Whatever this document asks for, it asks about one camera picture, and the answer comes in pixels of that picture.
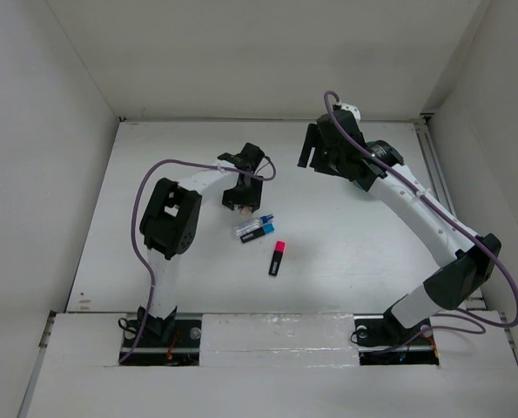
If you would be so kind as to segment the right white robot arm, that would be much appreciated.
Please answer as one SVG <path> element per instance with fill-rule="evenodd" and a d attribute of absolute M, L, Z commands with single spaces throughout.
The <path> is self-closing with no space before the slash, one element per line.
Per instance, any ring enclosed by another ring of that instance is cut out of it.
<path fill-rule="evenodd" d="M 418 181 L 400 153 L 384 140 L 367 142 L 350 111 L 334 113 L 339 127 L 325 114 L 310 124 L 298 165 L 354 182 L 389 207 L 421 240 L 438 270 L 383 314 L 373 334 L 363 342 L 368 347 L 393 345 L 409 339 L 422 321 L 441 311 L 456 309 L 487 281 L 494 262 L 475 245 L 480 241 L 493 255 L 501 242 L 492 234 L 473 230 L 461 233 L 463 224 L 449 225 L 436 211 L 442 206 L 427 189 L 416 192 L 397 178 L 413 185 Z"/>

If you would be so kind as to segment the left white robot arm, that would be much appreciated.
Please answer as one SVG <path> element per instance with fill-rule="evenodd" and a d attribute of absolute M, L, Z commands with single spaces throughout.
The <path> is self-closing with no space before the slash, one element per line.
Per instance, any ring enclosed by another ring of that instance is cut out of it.
<path fill-rule="evenodd" d="M 201 206 L 217 199 L 232 212 L 257 211 L 263 185 L 257 172 L 264 159 L 258 146 L 247 143 L 237 154 L 219 155 L 213 165 L 198 165 L 198 171 L 184 179 L 162 178 L 154 186 L 139 224 L 152 297 L 138 310 L 142 335 L 153 344 L 167 344 L 175 334 L 178 256 L 196 238 Z"/>

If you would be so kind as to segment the blue black highlighter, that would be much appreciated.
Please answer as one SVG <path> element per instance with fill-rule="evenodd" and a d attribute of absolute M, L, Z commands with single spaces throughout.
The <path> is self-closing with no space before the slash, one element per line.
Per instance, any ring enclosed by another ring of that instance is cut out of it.
<path fill-rule="evenodd" d="M 256 239 L 259 239 L 261 237 L 264 237 L 270 233 L 273 233 L 275 231 L 275 227 L 272 223 L 269 223 L 269 224 L 266 224 L 266 225 L 263 225 L 259 228 L 256 228 L 252 231 L 250 231 L 249 233 L 246 233 L 242 236 L 240 236 L 240 241 L 245 244 L 245 243 L 248 243 L 248 242 L 251 242 L 253 240 L 256 240 Z"/>

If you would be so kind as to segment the clear blue-capped glue bottle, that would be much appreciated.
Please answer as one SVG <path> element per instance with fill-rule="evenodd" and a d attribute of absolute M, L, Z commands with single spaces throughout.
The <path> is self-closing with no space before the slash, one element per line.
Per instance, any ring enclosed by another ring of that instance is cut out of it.
<path fill-rule="evenodd" d="M 237 225 L 233 228 L 234 235 L 236 237 L 241 237 L 242 235 L 245 235 L 246 233 L 249 233 L 259 227 L 262 227 L 262 226 L 270 223 L 271 221 L 273 221 L 273 219 L 274 219 L 274 215 L 268 214 L 268 215 L 263 215 L 263 216 L 260 216 L 260 217 L 257 217 L 257 218 L 251 219 L 251 220 L 247 220 L 246 222 L 244 222 L 240 225 Z"/>

